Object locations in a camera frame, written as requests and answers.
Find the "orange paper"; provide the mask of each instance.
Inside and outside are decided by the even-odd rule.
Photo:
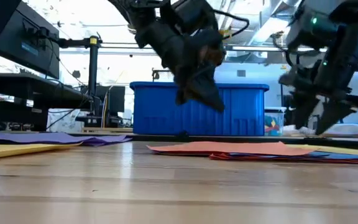
[[[212,154],[217,152],[248,153],[277,156],[302,156],[315,151],[288,147],[282,142],[267,143],[226,143],[226,142],[190,142],[173,146],[147,146],[149,149],[163,153],[178,154]]]

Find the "desk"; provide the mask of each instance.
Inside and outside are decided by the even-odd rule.
[[[158,156],[146,145],[0,159],[0,223],[358,223],[358,165]]]
[[[64,85],[27,73],[0,73],[0,94],[33,100],[29,108],[0,101],[0,121],[34,124],[34,131],[46,131],[50,108],[89,109],[94,99]]]

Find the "purple paper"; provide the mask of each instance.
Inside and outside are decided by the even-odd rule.
[[[125,135],[121,136],[71,136],[66,133],[29,133],[29,134],[9,134],[0,133],[0,140],[11,141],[21,144],[41,143],[41,144],[76,144],[82,142],[85,146],[103,146],[117,142],[131,140]]]

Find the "wooden tabletop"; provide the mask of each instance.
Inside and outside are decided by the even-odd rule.
[[[126,142],[0,159],[0,223],[358,224],[358,165],[211,161]]]

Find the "blue storage container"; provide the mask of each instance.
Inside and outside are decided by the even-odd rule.
[[[263,136],[263,84],[217,84],[225,110],[215,110],[190,100],[177,106],[177,86],[174,83],[132,82],[135,92],[135,134],[204,136]]]

